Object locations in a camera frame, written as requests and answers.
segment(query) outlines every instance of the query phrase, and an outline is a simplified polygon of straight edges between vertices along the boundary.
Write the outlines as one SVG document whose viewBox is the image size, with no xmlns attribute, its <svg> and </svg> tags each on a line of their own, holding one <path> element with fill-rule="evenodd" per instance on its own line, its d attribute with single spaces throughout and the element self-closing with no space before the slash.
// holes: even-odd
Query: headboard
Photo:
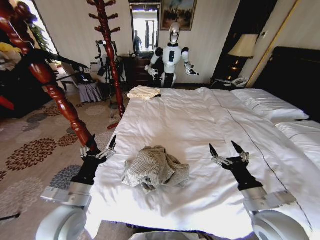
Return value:
<svg viewBox="0 0 320 240">
<path fill-rule="evenodd" d="M 320 50 L 278 46 L 253 85 L 320 123 Z"/>
</svg>

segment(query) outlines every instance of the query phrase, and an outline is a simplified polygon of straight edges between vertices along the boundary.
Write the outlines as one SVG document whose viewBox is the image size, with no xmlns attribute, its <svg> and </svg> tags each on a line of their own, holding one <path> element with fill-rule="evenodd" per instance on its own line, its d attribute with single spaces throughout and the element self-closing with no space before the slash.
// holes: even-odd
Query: gray towel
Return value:
<svg viewBox="0 0 320 240">
<path fill-rule="evenodd" d="M 146 146 L 136 159 L 126 161 L 122 183 L 135 187 L 141 185 L 145 194 L 155 191 L 160 185 L 184 187 L 189 179 L 189 164 L 181 164 L 166 153 L 163 146 Z"/>
</svg>

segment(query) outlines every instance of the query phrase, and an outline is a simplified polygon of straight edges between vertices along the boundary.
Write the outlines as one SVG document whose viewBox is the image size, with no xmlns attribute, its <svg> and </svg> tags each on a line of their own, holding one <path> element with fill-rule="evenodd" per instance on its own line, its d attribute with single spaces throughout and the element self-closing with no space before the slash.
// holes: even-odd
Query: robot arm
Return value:
<svg viewBox="0 0 320 240">
<path fill-rule="evenodd" d="M 151 58 L 150 65 L 144 67 L 144 70 L 147 71 L 149 75 L 153 77 L 153 80 L 159 79 L 159 73 L 158 70 L 153 69 L 152 66 L 156 64 L 157 60 L 162 56 L 163 51 L 164 50 L 161 47 L 158 47 Z"/>
<path fill-rule="evenodd" d="M 210 146 L 212 160 L 230 170 L 239 183 L 238 189 L 244 196 L 244 207 L 252 220 L 252 228 L 260 240 L 308 240 L 304 228 L 291 217 L 270 209 L 293 203 L 296 199 L 288 191 L 267 193 L 263 185 L 247 169 L 249 153 L 232 141 L 239 154 L 224 158 Z"/>
<path fill-rule="evenodd" d="M 89 151 L 81 147 L 84 163 L 77 176 L 73 177 L 68 190 L 47 187 L 41 195 L 46 201 L 61 204 L 45 217 L 36 233 L 36 240 L 77 240 L 85 228 L 86 213 L 91 202 L 90 190 L 99 164 L 106 162 L 115 152 L 116 136 L 104 151 Z"/>
<path fill-rule="evenodd" d="M 181 51 L 181 57 L 184 61 L 185 73 L 187 75 L 199 75 L 199 73 L 194 71 L 194 66 L 189 62 L 189 48 L 184 47 Z"/>
</svg>

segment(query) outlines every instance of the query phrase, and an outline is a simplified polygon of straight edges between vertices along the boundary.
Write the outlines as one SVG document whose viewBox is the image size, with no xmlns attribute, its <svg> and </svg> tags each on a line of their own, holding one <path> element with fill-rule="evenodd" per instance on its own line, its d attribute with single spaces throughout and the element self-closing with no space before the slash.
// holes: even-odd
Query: wooden coat rack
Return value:
<svg viewBox="0 0 320 240">
<path fill-rule="evenodd" d="M 0 0 L 0 29 L 8 35 L 15 47 L 21 49 L 24 55 L 34 49 L 35 42 L 27 33 L 28 26 L 26 24 L 34 19 L 35 16 L 30 13 L 30 9 L 25 3 L 18 2 L 17 6 L 13 8 L 9 0 Z M 39 82 L 45 85 L 47 93 L 55 100 L 64 117 L 70 121 L 72 129 L 84 146 L 89 140 L 92 140 L 92 135 L 85 123 L 79 119 L 76 108 L 67 100 L 64 91 L 57 85 L 53 70 L 44 59 L 33 59 L 32 61 L 29 70 Z M 91 141 L 90 149 L 98 149 L 95 141 Z"/>
<path fill-rule="evenodd" d="M 119 83 L 119 74 L 115 63 L 115 51 L 111 44 L 111 33 L 115 33 L 120 31 L 120 27 L 116 27 L 113 30 L 110 30 L 108 20 L 115 19 L 118 17 L 118 14 L 112 14 L 107 16 L 106 14 L 106 7 L 112 6 L 116 4 L 115 0 L 110 0 L 108 2 L 104 2 L 104 0 L 87 0 L 86 1 L 89 5 L 96 6 L 98 15 L 89 14 L 89 17 L 92 19 L 97 19 L 100 22 L 100 26 L 95 27 L 94 29 L 100 33 L 102 33 L 103 38 L 105 40 L 105 52 L 108 55 L 110 60 L 110 68 L 111 68 L 111 75 L 114 80 L 114 87 L 115 87 L 115 96 L 116 101 L 118 104 L 119 114 L 122 118 L 125 113 L 125 106 L 124 106 L 124 99 L 122 97 L 122 91 L 120 88 Z M 118 123 L 112 124 L 108 126 L 108 129 L 112 129 L 116 127 Z"/>
</svg>

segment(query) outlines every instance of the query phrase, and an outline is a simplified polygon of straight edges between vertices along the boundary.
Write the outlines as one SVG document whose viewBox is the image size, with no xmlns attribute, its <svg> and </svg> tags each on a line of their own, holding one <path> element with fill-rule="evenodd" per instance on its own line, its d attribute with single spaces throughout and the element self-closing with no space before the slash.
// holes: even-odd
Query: beige towel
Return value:
<svg viewBox="0 0 320 240">
<path fill-rule="evenodd" d="M 136 86 L 129 93 L 128 98 L 141 98 L 144 101 L 148 101 L 160 94 L 160 89 L 152 88 L 148 86 Z"/>
<path fill-rule="evenodd" d="M 122 183 L 135 187 L 141 185 L 145 194 L 155 191 L 160 185 L 184 187 L 189 179 L 189 164 L 181 164 L 166 153 L 163 146 L 146 146 L 136 159 L 126 161 Z"/>
</svg>

